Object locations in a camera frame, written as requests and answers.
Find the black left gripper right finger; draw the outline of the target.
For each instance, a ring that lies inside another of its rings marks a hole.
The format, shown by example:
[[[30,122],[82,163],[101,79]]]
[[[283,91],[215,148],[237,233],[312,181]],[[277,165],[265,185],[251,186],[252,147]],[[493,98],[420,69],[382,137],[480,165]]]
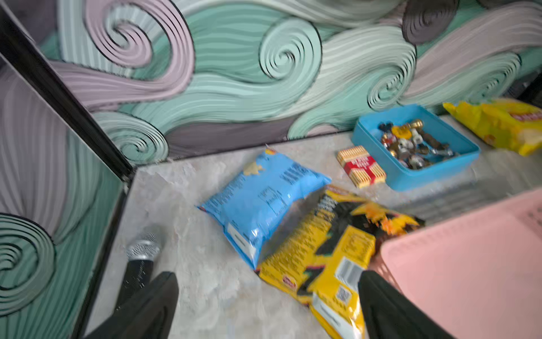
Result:
[[[451,338],[375,271],[358,283],[361,311],[370,338]]]

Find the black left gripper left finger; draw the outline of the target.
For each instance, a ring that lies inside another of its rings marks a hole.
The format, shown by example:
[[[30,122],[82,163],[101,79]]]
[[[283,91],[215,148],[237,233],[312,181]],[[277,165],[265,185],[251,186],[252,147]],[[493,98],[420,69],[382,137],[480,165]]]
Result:
[[[167,338],[176,311],[179,286],[172,272],[159,274],[88,338]]]

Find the black yellow potato chips bag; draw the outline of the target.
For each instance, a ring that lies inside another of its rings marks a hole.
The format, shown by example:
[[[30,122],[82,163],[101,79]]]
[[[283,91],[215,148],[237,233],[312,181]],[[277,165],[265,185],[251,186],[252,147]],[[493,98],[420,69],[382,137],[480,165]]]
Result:
[[[358,283],[381,245],[424,220],[329,185],[256,272],[306,305],[332,338],[367,338]]]

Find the blue potato chips bag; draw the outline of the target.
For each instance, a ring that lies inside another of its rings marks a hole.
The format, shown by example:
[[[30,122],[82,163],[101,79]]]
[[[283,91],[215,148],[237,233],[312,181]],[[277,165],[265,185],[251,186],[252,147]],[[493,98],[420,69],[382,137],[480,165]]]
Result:
[[[198,208],[217,220],[237,253],[256,269],[264,244],[292,204],[330,183],[329,177],[267,148]]]

